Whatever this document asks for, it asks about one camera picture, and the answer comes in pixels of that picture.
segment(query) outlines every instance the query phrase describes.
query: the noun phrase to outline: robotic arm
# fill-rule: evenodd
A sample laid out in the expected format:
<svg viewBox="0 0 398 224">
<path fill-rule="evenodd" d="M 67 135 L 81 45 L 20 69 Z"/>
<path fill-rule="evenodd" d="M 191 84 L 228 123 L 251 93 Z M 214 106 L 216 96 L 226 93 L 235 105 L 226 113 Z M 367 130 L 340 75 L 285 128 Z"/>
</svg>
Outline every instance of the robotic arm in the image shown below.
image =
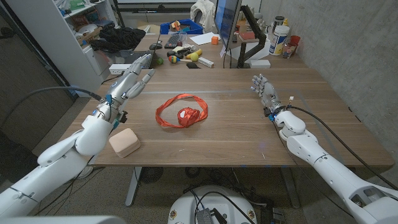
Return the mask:
<svg viewBox="0 0 398 224">
<path fill-rule="evenodd" d="M 92 115 L 87 116 L 84 129 L 44 151 L 39 166 L 0 194 L 0 219 L 26 216 L 45 196 L 76 177 L 87 165 L 83 156 L 101 152 L 110 132 L 126 120 L 124 105 L 144 89 L 155 70 L 137 82 L 141 65 L 152 55 L 138 58 L 100 101 Z"/>
<path fill-rule="evenodd" d="M 305 123 L 286 110 L 274 87 L 262 75 L 252 79 L 264 111 L 275 121 L 289 151 L 309 163 L 339 195 L 358 223 L 397 223 L 398 191 L 366 182 L 329 155 Z"/>
</svg>

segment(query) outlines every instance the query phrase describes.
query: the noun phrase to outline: blue bin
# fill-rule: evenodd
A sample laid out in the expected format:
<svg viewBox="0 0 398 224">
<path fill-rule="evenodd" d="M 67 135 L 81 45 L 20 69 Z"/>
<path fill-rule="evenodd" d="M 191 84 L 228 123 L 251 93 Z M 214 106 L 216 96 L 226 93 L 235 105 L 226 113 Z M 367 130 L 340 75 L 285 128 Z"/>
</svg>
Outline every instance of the blue bin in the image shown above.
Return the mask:
<svg viewBox="0 0 398 224">
<path fill-rule="evenodd" d="M 179 20 L 181 25 L 189 26 L 190 31 L 186 31 L 187 34 L 203 34 L 203 27 L 194 23 L 190 19 L 182 19 Z M 169 34 L 169 27 L 172 22 L 168 22 L 165 24 L 160 25 L 160 34 Z"/>
</svg>

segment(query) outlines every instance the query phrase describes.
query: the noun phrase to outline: desk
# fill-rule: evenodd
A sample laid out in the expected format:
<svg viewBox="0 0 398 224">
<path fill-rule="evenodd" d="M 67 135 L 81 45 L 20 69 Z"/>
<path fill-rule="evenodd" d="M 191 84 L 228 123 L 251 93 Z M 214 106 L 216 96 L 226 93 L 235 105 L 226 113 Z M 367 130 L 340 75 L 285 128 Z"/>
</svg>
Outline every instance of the desk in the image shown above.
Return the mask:
<svg viewBox="0 0 398 224">
<path fill-rule="evenodd" d="M 145 37 L 136 50 L 146 50 L 157 37 Z M 298 55 L 290 59 L 267 56 L 268 69 L 222 69 L 220 50 L 214 45 L 201 45 L 203 56 L 212 60 L 215 68 L 188 69 L 184 64 L 165 62 L 156 67 L 156 74 L 144 91 L 129 101 L 125 124 L 118 133 L 131 128 L 138 136 L 141 147 L 125 158 L 119 158 L 109 143 L 95 157 L 97 166 L 211 166 L 211 167 L 294 167 L 295 164 L 279 141 L 273 124 L 264 117 L 257 94 L 250 90 L 252 76 L 262 73 L 275 86 L 282 103 L 294 96 L 294 106 L 309 110 L 324 120 L 339 137 L 364 161 L 373 167 L 390 167 L 394 160 L 374 136 L 360 123 L 326 81 L 314 70 L 307 68 Z M 165 55 L 168 49 L 159 49 Z M 98 94 L 104 96 L 110 83 L 102 85 Z M 162 128 L 155 121 L 155 110 L 179 93 L 192 93 L 208 104 L 208 117 L 184 129 Z M 81 128 L 98 102 L 90 100 L 62 139 Z M 193 100 L 180 100 L 166 108 L 161 117 L 178 124 L 177 112 L 184 107 L 199 108 Z M 307 129 L 322 147 L 348 167 L 359 163 L 318 121 L 301 111 L 292 110 L 303 119 Z M 297 159 L 302 166 L 309 166 Z M 290 170 L 281 169 L 294 207 L 299 207 Z M 131 205 L 136 191 L 136 178 L 131 179 L 126 205 Z"/>
<path fill-rule="evenodd" d="M 191 39 L 189 39 L 189 37 L 193 37 L 195 36 L 194 34 L 189 34 L 188 35 L 188 40 L 187 43 L 191 44 L 191 45 L 196 45 L 194 43 L 194 41 L 192 41 Z M 153 43 L 156 43 L 158 38 L 158 35 L 147 35 L 145 36 L 141 42 L 139 43 L 139 45 L 136 47 L 135 51 L 146 51 L 149 50 L 149 46 Z M 165 45 L 166 42 L 168 41 L 168 39 L 170 38 L 170 35 L 160 35 L 159 40 L 162 40 L 162 45 Z M 238 38 L 238 43 L 233 44 L 233 47 L 239 47 L 240 46 L 240 39 Z M 223 59 L 220 57 L 220 52 L 221 52 L 221 48 L 223 47 L 223 45 L 221 44 L 221 41 L 219 41 L 218 45 L 212 45 L 212 44 L 202 44 L 202 45 L 198 45 L 199 48 L 202 49 L 203 53 L 200 57 L 204 57 L 205 59 L 211 60 L 212 62 L 214 62 L 215 67 L 214 68 L 223 68 Z M 180 66 L 179 63 L 176 64 L 172 64 L 169 62 L 168 58 L 167 58 L 167 52 L 171 51 L 173 49 L 157 49 L 156 50 L 156 55 L 158 57 L 163 58 L 164 60 L 164 64 L 163 65 L 157 65 L 155 60 L 153 60 L 154 63 L 152 63 L 153 68 L 162 68 L 162 69 L 167 69 L 167 68 L 178 68 L 178 69 L 189 69 L 187 66 Z M 227 55 L 225 57 L 225 68 L 229 68 L 229 60 L 230 60 L 230 56 Z M 269 62 L 271 63 L 271 68 L 307 68 L 307 66 L 303 63 L 303 61 L 301 60 L 300 57 L 291 57 L 289 59 L 289 62 L 286 63 L 286 59 L 284 59 L 283 57 L 275 57 L 272 55 L 268 55 L 266 57 L 264 57 L 263 59 L 269 60 Z M 204 68 L 204 69 L 211 69 L 209 67 L 207 67 L 206 65 L 202 65 L 199 62 L 196 62 L 197 65 L 200 68 Z"/>
</svg>

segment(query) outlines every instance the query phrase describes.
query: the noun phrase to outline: red ribbon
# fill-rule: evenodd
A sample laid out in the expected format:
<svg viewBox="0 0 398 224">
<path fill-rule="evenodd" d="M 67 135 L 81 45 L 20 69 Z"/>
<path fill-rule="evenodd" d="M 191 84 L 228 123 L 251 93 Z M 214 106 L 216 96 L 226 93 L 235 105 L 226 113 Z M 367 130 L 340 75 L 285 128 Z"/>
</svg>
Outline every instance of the red ribbon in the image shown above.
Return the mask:
<svg viewBox="0 0 398 224">
<path fill-rule="evenodd" d="M 164 121 L 161 117 L 160 114 L 161 112 L 168 107 L 174 100 L 178 100 L 178 99 L 182 99 L 182 98 L 188 98 L 188 97 L 192 97 L 196 100 L 196 102 L 199 104 L 199 106 L 203 109 L 203 111 L 201 113 L 199 113 L 199 110 L 196 109 L 192 109 L 192 108 L 184 108 L 181 109 L 178 114 L 177 114 L 177 118 L 178 118 L 178 122 L 181 124 L 180 126 L 174 125 L 174 124 L 170 124 L 167 121 Z M 184 93 L 184 94 L 179 94 L 169 100 L 166 101 L 166 103 L 164 103 L 162 106 L 160 106 L 159 108 L 156 109 L 156 114 L 155 114 L 155 118 L 158 124 L 160 124 L 163 127 L 173 127 L 173 128 L 187 128 L 189 126 L 191 126 L 192 124 L 199 122 L 203 119 L 207 118 L 207 103 L 194 95 L 188 94 L 188 93 Z"/>
</svg>

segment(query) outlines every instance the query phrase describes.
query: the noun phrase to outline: white paper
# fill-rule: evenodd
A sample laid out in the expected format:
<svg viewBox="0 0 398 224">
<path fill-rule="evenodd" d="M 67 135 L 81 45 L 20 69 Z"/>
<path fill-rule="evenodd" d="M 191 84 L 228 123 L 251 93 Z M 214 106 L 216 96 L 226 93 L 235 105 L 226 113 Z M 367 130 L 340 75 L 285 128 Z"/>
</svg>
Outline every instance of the white paper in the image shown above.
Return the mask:
<svg viewBox="0 0 398 224">
<path fill-rule="evenodd" d="M 214 34 L 213 32 L 209 32 L 207 34 L 202 34 L 202 35 L 197 35 L 194 37 L 190 37 L 190 39 L 192 41 L 194 41 L 194 43 L 196 43 L 197 45 L 201 45 L 201 44 L 207 44 L 211 42 L 211 38 L 217 36 L 218 40 L 221 40 L 220 35 L 218 34 Z"/>
<path fill-rule="evenodd" d="M 223 45 L 223 48 L 221 49 L 220 57 L 223 57 L 224 54 L 225 54 L 225 45 Z"/>
<path fill-rule="evenodd" d="M 246 44 L 246 52 L 251 50 L 253 47 L 257 46 L 259 43 L 258 42 L 252 42 L 252 43 L 247 43 Z M 261 49 L 259 52 L 257 52 L 255 55 L 253 55 L 251 58 L 247 59 L 245 63 L 250 63 L 251 60 L 259 60 L 267 55 L 269 55 L 269 46 L 271 43 L 269 41 L 266 42 L 265 46 L 263 49 Z M 241 52 L 241 47 L 235 47 L 234 49 L 231 49 L 232 52 L 232 58 L 235 58 L 236 60 L 239 58 L 239 54 Z"/>
</svg>

